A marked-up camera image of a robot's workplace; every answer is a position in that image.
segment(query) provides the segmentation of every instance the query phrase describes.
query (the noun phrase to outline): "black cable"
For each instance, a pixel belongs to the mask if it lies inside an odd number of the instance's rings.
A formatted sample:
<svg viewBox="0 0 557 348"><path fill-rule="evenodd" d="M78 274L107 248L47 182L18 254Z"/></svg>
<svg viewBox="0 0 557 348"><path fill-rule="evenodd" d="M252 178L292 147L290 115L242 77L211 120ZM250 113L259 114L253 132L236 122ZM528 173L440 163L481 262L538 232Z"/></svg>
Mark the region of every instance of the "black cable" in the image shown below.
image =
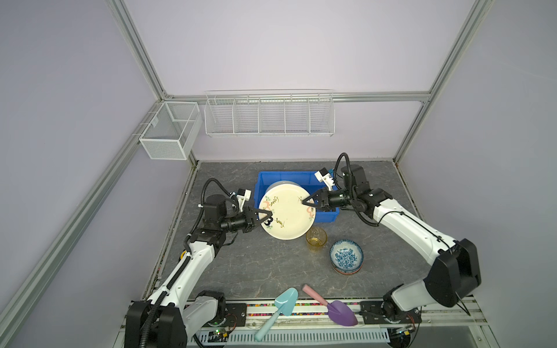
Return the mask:
<svg viewBox="0 0 557 348"><path fill-rule="evenodd" d="M147 340L149 339L149 331L151 331L151 325L155 321L155 315L159 311L160 304L163 302L164 297L166 297L168 293L163 291L160 293L159 298L155 301L155 304L151 307L149 311L149 315L147 315L147 319L141 328L141 339L139 340L139 348L145 348L147 346Z"/></svg>
<svg viewBox="0 0 557 348"><path fill-rule="evenodd" d="M368 225L368 226L373 226L373 227L378 227L378 226L379 226L379 223L378 223L378 222L369 221L369 220L367 220L366 218L364 218L364 217L362 216L362 214L361 214L359 211L357 211L356 209L354 209L354 211L356 212L356 216L357 216L363 223L365 223L366 225Z"/></svg>
<svg viewBox="0 0 557 348"><path fill-rule="evenodd" d="M182 272L184 271L185 267L188 265L189 260L191 260L192 258L188 255L184 262L182 263L182 265L180 266L180 268L176 271L176 273L172 276L172 279L170 279L170 281L167 283L167 289L170 290L170 288L172 288L172 285L174 285L174 283L176 282L176 280L178 279L178 277L182 274Z"/></svg>
<svg viewBox="0 0 557 348"><path fill-rule="evenodd" d="M387 216L387 214L389 214L389 213L399 213L400 215L406 215L406 214L404 214L404 212L399 212L398 210L389 210L388 212L386 212L385 214L383 214L383 216L381 217L381 219L379 219L379 221L377 222L377 224L380 224L381 221L383 220L383 218L384 218L385 216Z"/></svg>
<svg viewBox="0 0 557 348"><path fill-rule="evenodd" d="M236 240L236 237L238 237L238 232L239 232L239 231L236 231L236 234L234 235L234 238L232 238L232 240L230 241L230 243L223 244L222 246L223 246L223 247L225 247L225 246L231 246L232 243L234 243L234 241Z"/></svg>
<svg viewBox="0 0 557 348"><path fill-rule="evenodd" d="M420 319L422 318L422 308L419 308L419 316ZM418 331L419 331L419 325L421 324L421 320L418 323L418 327L416 328L416 333L414 334L414 338L412 338L412 341L410 341L410 344L406 347L406 348L410 348L410 346L412 345L412 343L414 343L414 341L416 340L416 336L418 336Z"/></svg>
<svg viewBox="0 0 557 348"><path fill-rule="evenodd" d="M199 346L199 348L205 348L205 346L203 345L203 343L201 343L201 341L200 341L199 338L197 337L197 334L193 334L193 340L197 343L197 345Z"/></svg>
<svg viewBox="0 0 557 348"><path fill-rule="evenodd" d="M466 314L468 314L468 316L472 316L470 314L470 311L468 310L468 307L466 307L466 305L464 304L464 302L462 302L462 299L460 298L460 296L455 292L456 297L458 298L458 300L460 301L460 303L462 303L462 306L464 306L464 308L462 308L461 305L458 304L458 302L456 303L456 305L458 307L460 307L460 309L462 309L464 312L466 312Z"/></svg>
<svg viewBox="0 0 557 348"><path fill-rule="evenodd" d="M234 201L236 202L236 207L239 208L240 204L238 203L238 198L236 197L236 195L232 195L232 192L228 191L226 188L224 188L224 186L221 184L220 181L218 181L215 178L209 178L207 179L207 181L203 184L203 188L201 189L201 198L200 198L200 203L201 203L201 207L199 209L199 214L197 215L197 219L196 222L193 224L193 227L191 229L191 231L188 233L188 235L184 238L183 241L183 245L184 245L184 249L189 252L190 254L192 253L192 251L189 248L189 240L193 234L193 232L197 229L197 226L199 226L199 223L201 222L201 219L203 218L203 206L205 205L205 191L207 190L207 186L209 186L210 183L216 183L220 189L226 193L229 197L233 197Z"/></svg>
<svg viewBox="0 0 557 348"><path fill-rule="evenodd" d="M443 244L445 244L445 246L447 246L447 249L449 250L449 253L452 254L452 250L451 247L449 246L449 244L447 244L447 242L445 242L443 240L443 238L441 238L440 236L436 235L435 233L431 232L428 228L426 228L424 225L420 224L420 222L418 222L416 219L414 219L413 217L411 217L410 215L406 215L406 217L408 217L410 220L412 220L413 222L417 223L418 225L420 225L423 229L425 229L427 232L429 232L432 236L434 236L435 238L437 238L438 242L443 242Z"/></svg>
<svg viewBox="0 0 557 348"><path fill-rule="evenodd" d="M340 189L340 186L339 186L339 183L336 180L336 173L339 170L340 160L343 157L344 157L344 160L346 161L346 168L348 169L348 188L352 187L352 170L350 168L350 159L348 158L348 154L346 154L346 152L343 152L336 159L335 169L333 169L333 182L335 183L335 185L338 189Z"/></svg>

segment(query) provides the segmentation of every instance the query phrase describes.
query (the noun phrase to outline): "purple shovel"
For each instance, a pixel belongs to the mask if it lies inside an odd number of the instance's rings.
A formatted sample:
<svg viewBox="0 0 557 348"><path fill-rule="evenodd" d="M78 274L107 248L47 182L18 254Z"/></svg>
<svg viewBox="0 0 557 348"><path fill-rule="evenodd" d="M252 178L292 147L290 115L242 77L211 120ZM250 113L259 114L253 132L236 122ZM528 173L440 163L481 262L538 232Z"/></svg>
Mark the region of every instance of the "purple shovel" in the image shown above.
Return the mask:
<svg viewBox="0 0 557 348"><path fill-rule="evenodd" d="M337 324L342 326L354 326L358 323L356 315L344 302L336 300L332 303L328 303L307 284L304 285L302 290L309 296L313 297L314 300L317 300L317 302L319 302L323 306L327 306L327 310L329 311L329 318Z"/></svg>

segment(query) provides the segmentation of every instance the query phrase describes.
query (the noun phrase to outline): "white vent grille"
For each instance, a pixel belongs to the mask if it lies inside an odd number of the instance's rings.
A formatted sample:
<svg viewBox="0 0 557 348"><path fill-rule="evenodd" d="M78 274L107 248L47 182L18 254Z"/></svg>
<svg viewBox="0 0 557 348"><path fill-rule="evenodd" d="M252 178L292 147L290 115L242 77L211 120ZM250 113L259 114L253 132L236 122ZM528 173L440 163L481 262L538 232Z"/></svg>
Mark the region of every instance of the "white vent grille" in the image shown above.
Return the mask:
<svg viewBox="0 0 557 348"><path fill-rule="evenodd" d="M209 136L332 135L333 94L210 97L205 125Z"/></svg>
<svg viewBox="0 0 557 348"><path fill-rule="evenodd" d="M313 329L313 330L271 330L261 342L254 338L257 330L238 330L230 334L227 346L240 345L323 345L323 344L355 344L355 343L380 343L390 342L387 329ZM208 332L201 331L199 340L203 345L222 346L222 342L207 342ZM188 346L196 346L191 338Z"/></svg>
<svg viewBox="0 0 557 348"><path fill-rule="evenodd" d="M152 159L188 159L203 119L196 102L165 101L139 138Z"/></svg>

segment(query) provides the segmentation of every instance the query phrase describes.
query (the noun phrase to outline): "wire basket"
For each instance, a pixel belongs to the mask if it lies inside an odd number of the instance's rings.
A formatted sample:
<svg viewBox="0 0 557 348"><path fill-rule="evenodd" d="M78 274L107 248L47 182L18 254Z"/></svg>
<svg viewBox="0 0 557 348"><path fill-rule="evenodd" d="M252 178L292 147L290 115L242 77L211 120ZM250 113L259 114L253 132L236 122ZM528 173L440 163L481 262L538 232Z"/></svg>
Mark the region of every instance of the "wire basket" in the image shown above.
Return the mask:
<svg viewBox="0 0 557 348"><path fill-rule="evenodd" d="M203 119L196 102L165 101L139 137L152 159L188 159Z"/></svg>
<svg viewBox="0 0 557 348"><path fill-rule="evenodd" d="M208 97L205 131L209 136L330 136L335 132L333 93Z"/></svg>

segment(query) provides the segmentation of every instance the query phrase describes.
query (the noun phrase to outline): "blue plastic bin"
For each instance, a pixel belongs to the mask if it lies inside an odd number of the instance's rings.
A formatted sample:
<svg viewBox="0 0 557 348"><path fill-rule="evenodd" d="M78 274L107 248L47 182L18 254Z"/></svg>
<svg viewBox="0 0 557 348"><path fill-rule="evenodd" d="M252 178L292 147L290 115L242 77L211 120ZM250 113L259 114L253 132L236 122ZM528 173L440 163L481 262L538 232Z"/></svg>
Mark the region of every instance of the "blue plastic bin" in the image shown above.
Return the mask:
<svg viewBox="0 0 557 348"><path fill-rule="evenodd" d="M309 194L313 194L317 190L325 186L320 183L314 175L314 171L260 171L255 184L255 192L253 197L255 199L255 207L259 207L259 202L265 191L274 184L282 180L295 182L302 186ZM322 212L317 210L315 213L315 222L333 222L339 215L339 208L334 212Z"/></svg>

